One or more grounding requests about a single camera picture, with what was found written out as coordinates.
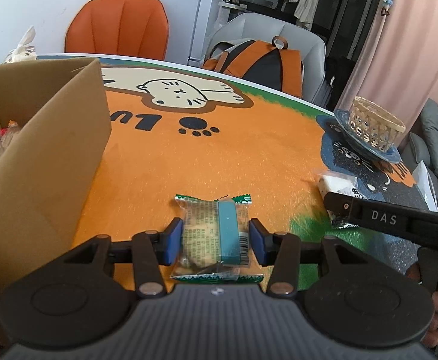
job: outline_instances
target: chair backrest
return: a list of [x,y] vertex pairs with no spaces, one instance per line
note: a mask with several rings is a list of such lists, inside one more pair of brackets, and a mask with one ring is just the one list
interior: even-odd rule
[[159,0],[91,0],[69,26],[65,52],[164,60],[168,37]]
[[212,48],[220,42],[243,38],[271,42],[276,35],[287,39],[289,49],[300,50],[304,64],[302,99],[313,102],[325,77],[325,43],[304,28],[258,13],[243,13],[212,36],[205,56],[208,58]]

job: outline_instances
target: backpack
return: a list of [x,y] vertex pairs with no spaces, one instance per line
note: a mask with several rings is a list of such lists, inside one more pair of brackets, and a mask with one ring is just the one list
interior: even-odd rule
[[[276,41],[284,46],[279,49]],[[247,40],[220,53],[211,53],[202,68],[264,85],[295,97],[302,96],[303,64],[299,50],[288,50],[288,42],[275,36],[272,43]]]

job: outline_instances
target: curtain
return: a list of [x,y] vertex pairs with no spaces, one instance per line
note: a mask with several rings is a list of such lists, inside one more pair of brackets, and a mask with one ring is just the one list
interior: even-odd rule
[[390,16],[381,8],[337,108],[349,109],[360,95],[408,131],[428,97],[438,103],[438,0],[393,0]]
[[294,16],[297,17],[296,25],[307,30],[312,28],[315,10],[319,0],[299,0]]

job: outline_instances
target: wicker basket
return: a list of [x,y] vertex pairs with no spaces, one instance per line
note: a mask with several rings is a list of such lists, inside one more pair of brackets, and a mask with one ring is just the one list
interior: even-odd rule
[[357,137],[382,152],[388,151],[405,125],[377,104],[356,96],[352,102],[349,126]]

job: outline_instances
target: glass door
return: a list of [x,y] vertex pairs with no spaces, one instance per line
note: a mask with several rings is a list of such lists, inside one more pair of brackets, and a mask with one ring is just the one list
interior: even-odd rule
[[381,0],[343,0],[327,43],[327,56],[357,61]]

